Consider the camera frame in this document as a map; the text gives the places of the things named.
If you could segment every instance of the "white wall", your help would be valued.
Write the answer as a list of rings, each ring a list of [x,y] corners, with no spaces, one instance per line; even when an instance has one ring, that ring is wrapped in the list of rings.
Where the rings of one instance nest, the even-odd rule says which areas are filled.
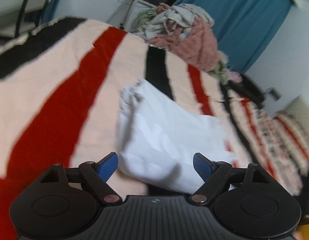
[[[247,75],[263,90],[275,87],[282,98],[265,101],[274,115],[294,98],[303,95],[309,104],[309,0],[293,6],[283,25]]]
[[[55,17],[75,16],[91,18],[119,27],[120,20],[124,16],[124,13],[127,12],[128,6],[123,6],[121,13],[113,18],[111,22],[108,22],[108,20],[121,5],[121,1],[123,0],[60,0]],[[132,20],[145,8],[149,8],[149,6],[138,3],[131,15],[127,30],[129,30]]]

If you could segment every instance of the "striped blanket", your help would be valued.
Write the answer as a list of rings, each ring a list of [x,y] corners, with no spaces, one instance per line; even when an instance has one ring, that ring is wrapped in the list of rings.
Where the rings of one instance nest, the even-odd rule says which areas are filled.
[[[302,187],[301,162],[287,153],[265,112],[133,34],[66,18],[6,48],[0,51],[0,240],[16,238],[9,206],[50,165],[77,167],[116,150],[120,91],[140,78],[191,113],[219,117],[233,166],[256,162],[291,194]],[[123,198],[147,194],[145,184],[118,171],[108,183]]]

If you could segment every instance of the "white cloth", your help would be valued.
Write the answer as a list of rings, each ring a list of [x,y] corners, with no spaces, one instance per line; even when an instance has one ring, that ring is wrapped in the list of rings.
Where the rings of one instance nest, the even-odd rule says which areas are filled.
[[[196,152],[213,161],[234,160],[217,117],[188,113],[146,80],[121,94],[117,147],[123,173],[190,194],[203,184],[193,168]]]
[[[168,20],[175,21],[175,26],[180,25],[183,28],[190,28],[192,27],[196,16],[201,17],[207,24],[213,26],[213,18],[204,9],[193,4],[182,3],[171,6],[167,11],[158,14],[149,22],[144,32],[135,34],[143,38],[145,41],[154,38],[160,33],[167,33],[170,35],[166,25]]]

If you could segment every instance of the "folded white fabric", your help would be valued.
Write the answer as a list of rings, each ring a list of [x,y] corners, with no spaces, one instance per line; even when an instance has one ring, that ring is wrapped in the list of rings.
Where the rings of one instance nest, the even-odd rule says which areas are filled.
[[[203,181],[193,168],[200,152],[232,162],[218,118],[191,114],[146,80],[122,91],[117,127],[119,169],[165,189],[194,193]]]

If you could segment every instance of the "blue curtain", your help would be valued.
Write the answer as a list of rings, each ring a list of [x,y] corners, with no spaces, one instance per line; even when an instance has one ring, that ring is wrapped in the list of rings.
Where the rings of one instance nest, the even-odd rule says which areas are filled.
[[[45,6],[43,15],[42,15],[42,23],[47,23],[54,19],[54,14],[56,12],[56,7],[59,3],[59,0],[51,0]]]
[[[229,67],[245,73],[285,20],[291,0],[177,0],[205,9],[215,20],[218,49],[229,55]]]

